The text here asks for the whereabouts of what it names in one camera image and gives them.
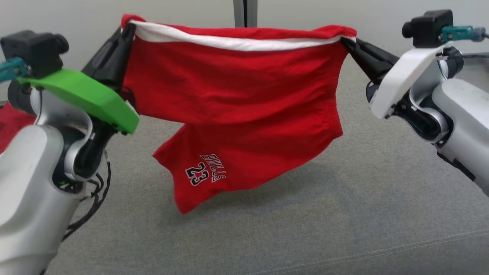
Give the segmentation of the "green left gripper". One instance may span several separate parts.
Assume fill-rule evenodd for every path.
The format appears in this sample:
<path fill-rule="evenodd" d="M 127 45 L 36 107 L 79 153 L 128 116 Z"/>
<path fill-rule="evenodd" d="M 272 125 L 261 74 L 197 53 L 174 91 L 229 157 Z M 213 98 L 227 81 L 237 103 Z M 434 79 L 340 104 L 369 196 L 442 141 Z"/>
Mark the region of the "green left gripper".
<path fill-rule="evenodd" d="M 18 81 L 46 89 L 117 131 L 133 134 L 139 116 L 112 89 L 122 87 L 135 31 L 133 23 L 117 29 L 84 66 L 82 73 L 63 68 L 44 78 L 19 77 Z"/>

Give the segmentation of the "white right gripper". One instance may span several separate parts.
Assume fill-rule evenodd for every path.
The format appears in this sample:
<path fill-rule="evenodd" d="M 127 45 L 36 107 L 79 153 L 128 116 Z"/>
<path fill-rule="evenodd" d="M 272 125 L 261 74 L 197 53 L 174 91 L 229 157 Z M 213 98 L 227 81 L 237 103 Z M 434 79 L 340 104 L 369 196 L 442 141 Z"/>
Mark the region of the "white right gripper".
<path fill-rule="evenodd" d="M 447 42 L 437 48 L 411 49 L 399 59 L 359 38 L 342 37 L 341 43 L 372 83 L 380 84 L 369 103 L 370 110 L 379 119 L 393 113 L 392 106 L 403 98 L 436 55 L 453 44 Z"/>

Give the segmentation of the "red shirt with white sleeves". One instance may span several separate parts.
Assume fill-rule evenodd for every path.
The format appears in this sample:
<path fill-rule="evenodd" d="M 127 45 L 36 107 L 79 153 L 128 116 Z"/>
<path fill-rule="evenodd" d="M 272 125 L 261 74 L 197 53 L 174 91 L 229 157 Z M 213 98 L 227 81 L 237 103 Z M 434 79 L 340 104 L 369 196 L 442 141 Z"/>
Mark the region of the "red shirt with white sleeves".
<path fill-rule="evenodd" d="M 33 124 L 35 120 L 35 116 L 18 111 L 9 103 L 0 108 L 0 154 L 23 127 Z"/>

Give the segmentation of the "red Bulls 23 shorts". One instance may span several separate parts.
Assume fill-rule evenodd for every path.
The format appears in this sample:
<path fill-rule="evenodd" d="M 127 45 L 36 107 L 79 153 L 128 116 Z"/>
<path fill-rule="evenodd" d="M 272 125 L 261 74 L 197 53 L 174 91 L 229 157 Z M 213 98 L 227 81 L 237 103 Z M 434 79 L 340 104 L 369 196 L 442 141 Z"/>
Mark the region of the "red Bulls 23 shorts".
<path fill-rule="evenodd" d="M 173 177 L 182 214 L 253 189 L 318 156 L 343 131 L 337 86 L 348 26 L 136 26 L 124 85 L 145 116 L 182 123 L 153 157 Z"/>

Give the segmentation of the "grey fabric sofa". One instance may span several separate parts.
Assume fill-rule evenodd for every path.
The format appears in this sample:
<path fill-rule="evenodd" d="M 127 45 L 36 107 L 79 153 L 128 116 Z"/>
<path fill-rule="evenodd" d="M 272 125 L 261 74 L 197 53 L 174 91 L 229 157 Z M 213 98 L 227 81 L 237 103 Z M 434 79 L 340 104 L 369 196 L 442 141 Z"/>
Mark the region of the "grey fabric sofa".
<path fill-rule="evenodd" d="M 108 196 L 47 275 L 489 275 L 489 198 L 401 120 L 376 120 L 366 83 L 348 58 L 344 135 L 317 158 L 185 215 L 152 158 L 180 124 L 142 117 L 112 140 Z"/>

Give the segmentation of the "grey vertical post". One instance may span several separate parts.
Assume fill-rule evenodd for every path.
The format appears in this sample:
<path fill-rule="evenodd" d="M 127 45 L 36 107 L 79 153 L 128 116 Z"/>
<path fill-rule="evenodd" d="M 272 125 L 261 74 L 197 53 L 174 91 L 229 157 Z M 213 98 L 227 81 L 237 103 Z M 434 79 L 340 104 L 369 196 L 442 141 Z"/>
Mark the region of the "grey vertical post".
<path fill-rule="evenodd" d="M 258 26 L 258 0 L 233 0 L 236 28 L 256 28 Z"/>

